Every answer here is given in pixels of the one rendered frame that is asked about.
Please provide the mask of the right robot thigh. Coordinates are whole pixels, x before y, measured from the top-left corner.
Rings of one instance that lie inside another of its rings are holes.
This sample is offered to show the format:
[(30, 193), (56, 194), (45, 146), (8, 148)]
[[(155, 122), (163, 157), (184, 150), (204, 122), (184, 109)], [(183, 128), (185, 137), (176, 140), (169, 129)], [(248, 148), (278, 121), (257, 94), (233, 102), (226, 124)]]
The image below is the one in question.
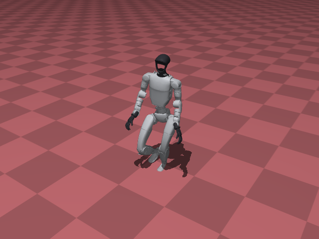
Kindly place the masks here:
[(148, 147), (146, 146), (146, 142), (152, 131), (153, 124), (156, 124), (156, 123), (157, 121), (156, 121), (155, 113), (146, 116), (142, 124), (139, 138), (138, 138), (137, 149), (139, 153), (145, 154), (146, 151), (148, 150)]

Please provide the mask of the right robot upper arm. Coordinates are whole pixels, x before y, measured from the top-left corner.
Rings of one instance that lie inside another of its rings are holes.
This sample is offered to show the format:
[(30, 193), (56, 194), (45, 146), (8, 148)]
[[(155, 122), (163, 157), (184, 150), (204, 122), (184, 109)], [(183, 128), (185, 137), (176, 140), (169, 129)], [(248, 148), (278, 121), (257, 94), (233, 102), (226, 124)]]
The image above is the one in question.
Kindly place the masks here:
[(146, 73), (146, 74), (144, 74), (143, 75), (143, 77), (142, 77), (142, 83), (141, 83), (141, 90), (140, 90), (140, 94), (139, 94), (139, 97), (140, 98), (145, 98), (145, 96), (146, 96), (146, 89), (147, 89), (147, 87), (148, 87), (148, 84), (149, 84), (149, 78), (150, 78), (150, 75), (151, 75), (152, 73), (150, 73), (150, 72), (148, 72), (148, 73)]

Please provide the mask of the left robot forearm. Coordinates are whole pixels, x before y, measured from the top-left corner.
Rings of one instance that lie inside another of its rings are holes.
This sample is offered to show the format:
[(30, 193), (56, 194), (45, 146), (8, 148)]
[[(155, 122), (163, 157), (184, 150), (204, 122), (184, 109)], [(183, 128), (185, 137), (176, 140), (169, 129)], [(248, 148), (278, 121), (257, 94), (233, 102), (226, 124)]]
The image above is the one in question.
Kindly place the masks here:
[(179, 109), (174, 109), (174, 116), (173, 116), (173, 123), (176, 122), (178, 126), (179, 126), (181, 111), (182, 111), (182, 102), (180, 101), (179, 102)]

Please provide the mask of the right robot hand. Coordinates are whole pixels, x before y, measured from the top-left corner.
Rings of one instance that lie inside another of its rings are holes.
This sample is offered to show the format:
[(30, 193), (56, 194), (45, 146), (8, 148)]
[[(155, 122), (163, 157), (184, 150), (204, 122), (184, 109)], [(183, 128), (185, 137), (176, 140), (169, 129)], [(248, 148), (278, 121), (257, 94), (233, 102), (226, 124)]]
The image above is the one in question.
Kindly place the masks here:
[(130, 123), (133, 126), (133, 120), (134, 120), (134, 118), (136, 118), (138, 116), (138, 114), (139, 114), (138, 111), (136, 111), (134, 114), (131, 114), (130, 118), (128, 119), (128, 121), (127, 121), (127, 123), (125, 125), (127, 130), (131, 130), (130, 129)]

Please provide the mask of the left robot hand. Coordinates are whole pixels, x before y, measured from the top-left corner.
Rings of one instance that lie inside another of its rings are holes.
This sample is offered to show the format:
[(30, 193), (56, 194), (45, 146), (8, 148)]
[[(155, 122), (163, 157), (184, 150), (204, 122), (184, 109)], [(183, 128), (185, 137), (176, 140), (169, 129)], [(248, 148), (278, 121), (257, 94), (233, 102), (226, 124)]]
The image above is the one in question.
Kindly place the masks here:
[(176, 139), (179, 138), (177, 144), (180, 144), (180, 143), (182, 142), (182, 136), (181, 136), (180, 127), (177, 125), (176, 122), (173, 123), (173, 126), (174, 126), (174, 129), (175, 129), (176, 132), (177, 132), (177, 137), (176, 137)]

